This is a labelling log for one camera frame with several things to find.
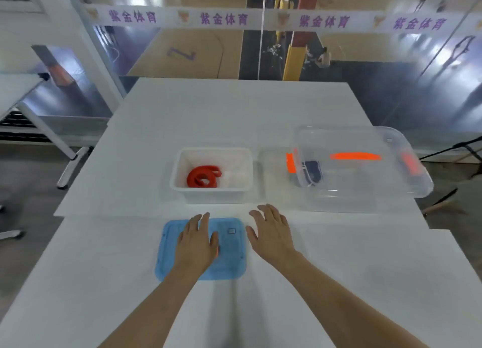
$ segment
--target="forearm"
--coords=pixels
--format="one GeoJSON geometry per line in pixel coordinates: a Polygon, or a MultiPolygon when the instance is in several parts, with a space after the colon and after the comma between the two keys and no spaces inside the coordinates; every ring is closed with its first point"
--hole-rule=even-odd
{"type": "Polygon", "coordinates": [[[196,280],[192,273],[173,268],[99,348],[162,347],[196,280]]]}
{"type": "Polygon", "coordinates": [[[427,348],[295,252],[275,266],[295,287],[337,348],[427,348]]]}

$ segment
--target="red resistance band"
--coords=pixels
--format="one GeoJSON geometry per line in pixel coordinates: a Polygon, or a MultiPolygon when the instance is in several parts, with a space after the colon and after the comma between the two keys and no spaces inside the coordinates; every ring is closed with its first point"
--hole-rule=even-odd
{"type": "Polygon", "coordinates": [[[219,167],[215,165],[203,165],[194,168],[188,175],[189,188],[217,188],[216,178],[223,175],[219,167]]]}

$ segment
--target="transparent storage box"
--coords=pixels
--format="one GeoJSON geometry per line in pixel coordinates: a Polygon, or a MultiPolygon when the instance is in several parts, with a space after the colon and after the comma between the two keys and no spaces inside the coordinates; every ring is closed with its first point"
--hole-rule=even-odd
{"type": "Polygon", "coordinates": [[[395,129],[305,126],[295,142],[286,154],[287,172],[302,209],[370,212],[376,197],[421,198],[433,190],[430,175],[395,129]]]}

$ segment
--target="gray floor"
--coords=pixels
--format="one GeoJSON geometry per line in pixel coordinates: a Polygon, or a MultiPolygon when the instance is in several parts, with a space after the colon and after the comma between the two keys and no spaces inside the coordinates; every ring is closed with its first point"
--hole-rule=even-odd
{"type": "MultiPolygon", "coordinates": [[[[20,290],[35,263],[60,225],[53,212],[65,191],[56,182],[68,160],[53,146],[0,144],[0,231],[22,229],[21,240],[0,241],[0,320],[20,290]]],[[[426,163],[435,180],[435,191],[419,201],[426,207],[466,179],[475,165],[426,163]]],[[[436,212],[427,218],[432,229],[449,229],[474,269],[482,277],[482,227],[479,220],[454,210],[436,212]]]]}

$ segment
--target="tan court floor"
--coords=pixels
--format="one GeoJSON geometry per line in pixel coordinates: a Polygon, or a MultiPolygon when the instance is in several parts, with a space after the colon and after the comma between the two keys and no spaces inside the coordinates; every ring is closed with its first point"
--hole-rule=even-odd
{"type": "MultiPolygon", "coordinates": [[[[246,7],[246,0],[91,0],[96,4],[132,4],[189,7],[246,7]]],[[[434,12],[440,0],[427,0],[422,12],[434,12]]],[[[447,12],[463,12],[474,0],[448,0],[447,12]]],[[[413,12],[418,0],[318,0],[324,10],[381,10],[413,12]]],[[[482,12],[482,5],[476,8],[482,12]]],[[[128,75],[178,78],[237,78],[242,31],[163,29],[141,55],[128,75]],[[167,56],[170,48],[196,53],[190,61],[180,55],[167,56]]],[[[411,62],[417,60],[399,35],[332,34],[320,37],[333,60],[411,62]]]]}

